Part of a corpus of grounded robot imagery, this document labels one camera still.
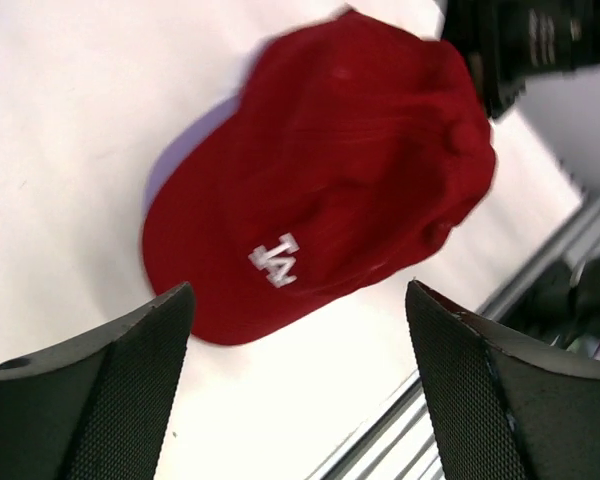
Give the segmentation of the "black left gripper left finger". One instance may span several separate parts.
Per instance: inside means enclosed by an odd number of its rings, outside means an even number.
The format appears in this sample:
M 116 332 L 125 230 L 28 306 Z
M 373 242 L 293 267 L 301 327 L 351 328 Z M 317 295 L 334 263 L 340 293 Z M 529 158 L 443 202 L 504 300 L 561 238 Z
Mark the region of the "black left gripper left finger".
M 0 364 L 0 479 L 151 479 L 194 318 L 181 284 Z

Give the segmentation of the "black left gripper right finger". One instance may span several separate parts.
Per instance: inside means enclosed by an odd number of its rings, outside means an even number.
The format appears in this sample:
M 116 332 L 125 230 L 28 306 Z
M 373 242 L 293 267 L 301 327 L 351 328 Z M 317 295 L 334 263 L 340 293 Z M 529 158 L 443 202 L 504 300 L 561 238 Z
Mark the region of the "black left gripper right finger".
M 600 480 L 600 361 L 419 281 L 409 283 L 405 308 L 446 478 Z

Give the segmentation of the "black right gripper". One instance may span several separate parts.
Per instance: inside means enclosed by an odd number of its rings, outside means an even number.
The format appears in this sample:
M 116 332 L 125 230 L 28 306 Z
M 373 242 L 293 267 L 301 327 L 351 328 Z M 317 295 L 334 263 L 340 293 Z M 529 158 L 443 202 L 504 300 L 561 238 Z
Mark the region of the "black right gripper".
M 600 1 L 448 1 L 442 38 L 480 72 L 497 119 L 528 78 L 600 65 Z

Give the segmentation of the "red baseball cap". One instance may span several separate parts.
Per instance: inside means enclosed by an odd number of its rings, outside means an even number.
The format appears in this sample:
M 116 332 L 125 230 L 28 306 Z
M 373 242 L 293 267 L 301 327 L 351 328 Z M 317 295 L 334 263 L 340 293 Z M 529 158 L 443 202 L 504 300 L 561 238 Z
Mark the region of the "red baseball cap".
M 235 346 L 438 252 L 488 193 L 491 126 L 460 53 L 356 10 L 267 39 L 147 183 L 141 250 L 192 332 Z

